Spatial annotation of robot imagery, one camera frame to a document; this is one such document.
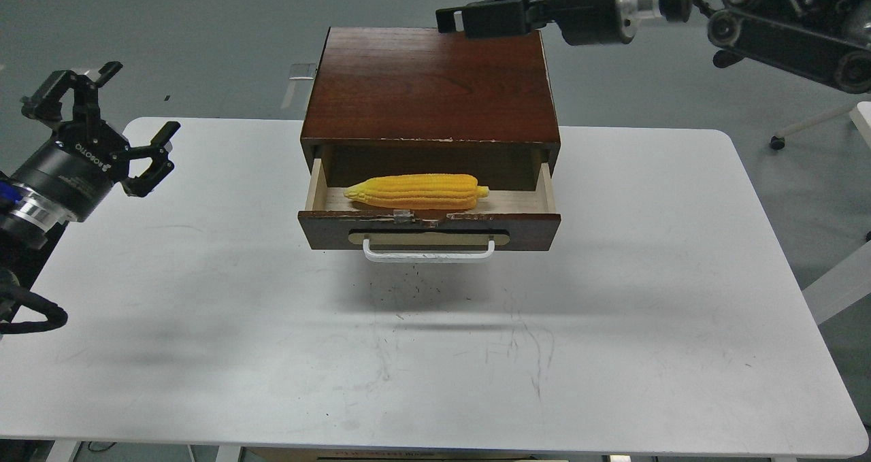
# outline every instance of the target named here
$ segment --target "toy corn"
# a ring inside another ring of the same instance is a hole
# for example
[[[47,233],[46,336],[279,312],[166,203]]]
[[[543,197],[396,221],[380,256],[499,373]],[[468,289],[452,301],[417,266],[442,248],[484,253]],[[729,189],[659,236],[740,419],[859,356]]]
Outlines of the toy corn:
[[[345,190],[353,201],[408,210],[467,210],[488,193],[489,188],[479,186],[469,174],[379,176]]]

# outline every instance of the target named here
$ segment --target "white table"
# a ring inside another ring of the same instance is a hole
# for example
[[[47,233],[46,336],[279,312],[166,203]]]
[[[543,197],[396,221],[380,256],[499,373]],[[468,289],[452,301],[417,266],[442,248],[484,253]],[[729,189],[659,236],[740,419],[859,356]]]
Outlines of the white table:
[[[147,140],[164,118],[125,133]],[[181,118],[0,342],[0,436],[846,458],[868,439],[718,131],[563,127],[547,253],[311,251],[301,123]]]
[[[850,118],[871,146],[871,102],[859,102]],[[871,294],[871,242],[853,251],[802,292],[818,325]]]

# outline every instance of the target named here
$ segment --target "white metal handle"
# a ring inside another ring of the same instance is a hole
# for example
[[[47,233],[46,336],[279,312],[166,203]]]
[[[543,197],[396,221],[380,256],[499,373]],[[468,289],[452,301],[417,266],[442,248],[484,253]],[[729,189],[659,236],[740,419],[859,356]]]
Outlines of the white metal handle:
[[[363,239],[363,254],[375,263],[482,263],[489,260],[495,251],[495,241],[487,242],[487,251],[482,253],[376,253],[369,247],[369,238]]]

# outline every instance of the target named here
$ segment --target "chair wheel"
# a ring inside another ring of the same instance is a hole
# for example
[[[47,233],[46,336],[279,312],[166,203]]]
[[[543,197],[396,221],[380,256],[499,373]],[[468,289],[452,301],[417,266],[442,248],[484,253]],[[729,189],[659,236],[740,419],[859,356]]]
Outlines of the chair wheel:
[[[780,149],[786,148],[787,146],[786,137],[771,137],[771,142],[768,143],[768,146],[775,151],[780,151]]]

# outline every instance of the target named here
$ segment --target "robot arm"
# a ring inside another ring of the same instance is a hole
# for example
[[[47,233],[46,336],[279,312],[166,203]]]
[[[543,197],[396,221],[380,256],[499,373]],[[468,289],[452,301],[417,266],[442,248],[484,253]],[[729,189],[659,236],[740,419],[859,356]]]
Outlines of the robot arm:
[[[846,93],[871,90],[871,0],[483,0],[435,14],[441,32],[466,37],[522,35],[556,22],[563,39],[628,44],[647,19],[687,21],[695,4],[709,18],[708,38],[721,49],[713,64],[743,58],[784,69]]]
[[[16,276],[41,265],[47,233],[67,221],[84,221],[115,183],[144,197],[173,169],[170,137],[180,128],[167,122],[147,146],[131,148],[100,116],[97,90],[121,69],[109,62],[96,81],[73,71],[54,71],[31,97],[22,115],[52,129],[52,136],[12,176],[0,173],[0,334],[49,331],[66,323],[66,313],[18,284]],[[72,120],[63,120],[61,99],[73,90]],[[128,176],[130,161],[152,159],[140,176]],[[40,323],[7,323],[24,306],[40,312]]]

